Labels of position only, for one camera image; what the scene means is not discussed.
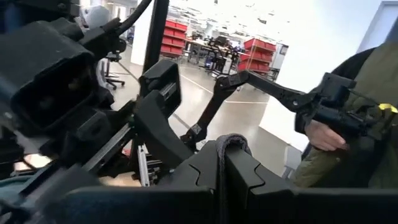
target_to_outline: pole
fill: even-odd
[[[160,48],[164,27],[166,25],[167,12],[169,11],[169,0],[154,0],[152,19],[150,20],[147,50],[145,52],[144,68],[145,73],[159,61]]]

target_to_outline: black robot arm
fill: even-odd
[[[342,110],[350,89],[355,87],[356,83],[353,80],[326,73],[317,91],[303,93],[245,70],[235,75],[217,78],[214,94],[198,122],[180,137],[190,149],[196,151],[196,143],[206,138],[207,127],[224,100],[245,83],[273,96],[289,111],[300,114],[306,123],[314,119],[352,133],[363,131],[367,125],[363,118]]]

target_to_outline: hand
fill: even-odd
[[[305,134],[312,146],[324,150],[334,151],[336,149],[347,149],[346,141],[329,126],[312,120],[305,127]]]

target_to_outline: black cable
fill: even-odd
[[[145,9],[148,8],[150,2],[152,0],[142,0],[140,5],[137,6],[136,10],[119,26],[118,31],[116,31],[117,35],[121,35],[125,31],[127,31],[137,20],[138,18],[144,13]]]

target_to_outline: red shelving unit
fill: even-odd
[[[182,55],[185,46],[185,33],[188,27],[184,24],[166,21],[160,54],[177,58]]]
[[[238,70],[251,70],[260,75],[267,75],[276,46],[253,38],[244,43],[244,48],[248,55],[241,55]]]

